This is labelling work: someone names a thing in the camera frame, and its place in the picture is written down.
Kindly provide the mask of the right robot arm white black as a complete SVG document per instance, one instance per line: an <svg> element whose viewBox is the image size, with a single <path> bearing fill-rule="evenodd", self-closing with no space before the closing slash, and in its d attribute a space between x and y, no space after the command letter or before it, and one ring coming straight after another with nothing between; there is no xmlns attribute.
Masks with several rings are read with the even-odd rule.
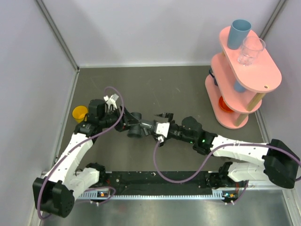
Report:
<svg viewBox="0 0 301 226"><path fill-rule="evenodd" d="M159 116L168 121L155 121L152 125L151 134L158 141L157 147L173 138L191 143L195 151L207 158L214 156L237 160L224 163L217 174L208 178L208 183L214 188L247 181L270 181L281 188L292 189L299 180L300 159L280 140L273 139L270 143L243 142L207 132L191 116L184 118L180 125L175 123L171 113Z"/></svg>

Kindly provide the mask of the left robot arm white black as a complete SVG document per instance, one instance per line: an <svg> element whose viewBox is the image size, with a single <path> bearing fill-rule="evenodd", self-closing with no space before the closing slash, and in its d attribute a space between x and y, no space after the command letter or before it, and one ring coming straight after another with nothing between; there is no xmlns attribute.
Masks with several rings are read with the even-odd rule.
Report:
<svg viewBox="0 0 301 226"><path fill-rule="evenodd" d="M42 178L36 178L32 184L35 207L40 219L42 213L67 217L75 201L90 186L103 186L107 176L97 166L86 166L77 176L75 171L84 155L104 133L132 130L141 121L140 113L129 113L124 106L118 107L118 96L105 96L104 99L91 100L88 107L76 107L72 115L78 124L69 144L52 169Z"/></svg>

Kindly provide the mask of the grey plastic pipe fitting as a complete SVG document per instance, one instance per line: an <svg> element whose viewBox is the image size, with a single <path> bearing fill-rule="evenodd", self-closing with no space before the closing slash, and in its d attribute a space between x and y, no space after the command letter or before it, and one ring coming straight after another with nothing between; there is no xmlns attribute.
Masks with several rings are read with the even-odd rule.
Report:
<svg viewBox="0 0 301 226"><path fill-rule="evenodd" d="M142 138L143 136L154 135L157 123L156 120L143 120L141 113L132 112L128 119L129 130L127 136L129 138Z"/></svg>

